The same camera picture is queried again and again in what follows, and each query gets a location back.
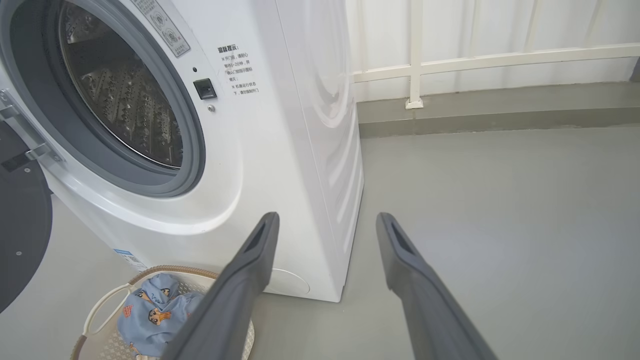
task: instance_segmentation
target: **door hinge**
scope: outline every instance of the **door hinge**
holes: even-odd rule
[[[28,160],[37,160],[44,156],[49,156],[55,161],[63,161],[63,158],[53,149],[53,147],[47,142],[47,140],[40,134],[38,129],[27,119],[24,111],[20,109],[20,106],[13,100],[11,94],[7,89],[0,90],[0,121],[7,121],[13,119],[15,122],[9,124],[11,127],[18,126],[22,131],[16,131],[22,138],[22,141],[26,143],[30,150],[26,151],[23,155]]]

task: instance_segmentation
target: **gray floor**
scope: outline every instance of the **gray floor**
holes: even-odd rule
[[[264,294],[258,359],[411,359],[374,233],[396,216],[501,359],[640,358],[640,129],[366,139],[340,304]]]

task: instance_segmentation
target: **basket handle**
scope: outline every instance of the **basket handle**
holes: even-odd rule
[[[120,312],[120,309],[122,308],[122,306],[124,305],[125,300],[127,300],[127,297],[125,297],[124,299],[122,299],[122,302],[120,303],[120,305],[118,305],[118,307],[113,311],[113,313],[111,315],[109,315],[109,318],[107,318],[107,320],[104,321],[104,323],[102,323],[102,325],[100,325],[100,327],[96,330],[96,331],[91,331],[91,324],[93,323],[93,318],[95,317],[95,314],[98,312],[98,310],[102,307],[102,305],[104,305],[105,302],[107,302],[111,297],[113,297],[113,295],[116,295],[117,293],[119,293],[122,290],[127,290],[127,296],[129,296],[129,294],[131,294],[131,291],[135,290],[135,286],[131,285],[131,284],[124,284],[124,285],[120,285],[117,288],[109,291],[108,293],[106,293],[100,300],[98,300],[98,302],[93,306],[93,309],[91,309],[91,311],[89,312],[89,316],[86,317],[86,321],[84,322],[84,329],[82,332],[82,335],[84,336],[89,336],[89,335],[96,335],[98,332],[100,332],[102,330],[102,328],[107,325],[107,323],[109,321],[111,321],[111,319]]]

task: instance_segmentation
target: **concrete floor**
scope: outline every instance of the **concrete floor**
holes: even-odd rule
[[[396,216],[500,359],[639,359],[640,127],[362,141],[342,302],[263,294],[252,360],[413,359],[374,221]],[[59,201],[44,262],[0,314],[7,359],[63,359],[132,270]]]

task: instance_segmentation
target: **stainless steel drum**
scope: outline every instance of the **stainless steel drum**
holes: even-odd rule
[[[104,22],[74,4],[62,3],[62,58],[94,120],[140,156],[180,168],[178,123],[149,69]]]

